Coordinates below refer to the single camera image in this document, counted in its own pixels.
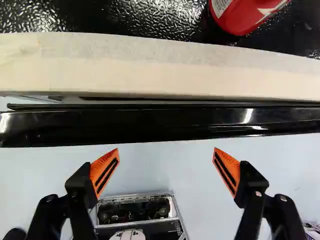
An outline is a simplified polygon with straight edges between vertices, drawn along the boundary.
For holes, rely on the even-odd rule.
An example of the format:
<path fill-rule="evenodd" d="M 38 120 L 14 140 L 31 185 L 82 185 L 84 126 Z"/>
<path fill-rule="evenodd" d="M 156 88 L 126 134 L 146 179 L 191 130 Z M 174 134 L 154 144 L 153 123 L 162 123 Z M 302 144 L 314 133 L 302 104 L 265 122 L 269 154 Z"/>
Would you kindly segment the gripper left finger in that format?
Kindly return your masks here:
<path fill-rule="evenodd" d="M 66 219 L 70 220 L 73 239 L 97 239 L 89 210 L 98 203 L 119 163 L 117 148 L 92 163 L 85 162 L 65 182 L 66 195 L 50 194 L 39 201 L 26 239 L 58 240 Z"/>

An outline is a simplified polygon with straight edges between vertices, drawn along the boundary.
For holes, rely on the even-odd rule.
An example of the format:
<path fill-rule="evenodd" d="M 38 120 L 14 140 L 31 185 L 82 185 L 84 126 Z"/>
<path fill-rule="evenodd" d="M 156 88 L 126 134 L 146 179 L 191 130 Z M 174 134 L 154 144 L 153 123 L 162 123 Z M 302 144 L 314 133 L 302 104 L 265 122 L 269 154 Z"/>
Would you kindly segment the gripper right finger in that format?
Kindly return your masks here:
<path fill-rule="evenodd" d="M 273 240 L 306 239 L 303 223 L 294 201 L 283 194 L 269 196 L 268 180 L 248 161 L 238 161 L 214 148 L 212 163 L 243 214 L 236 240 L 256 240 L 262 219 L 266 219 Z"/>

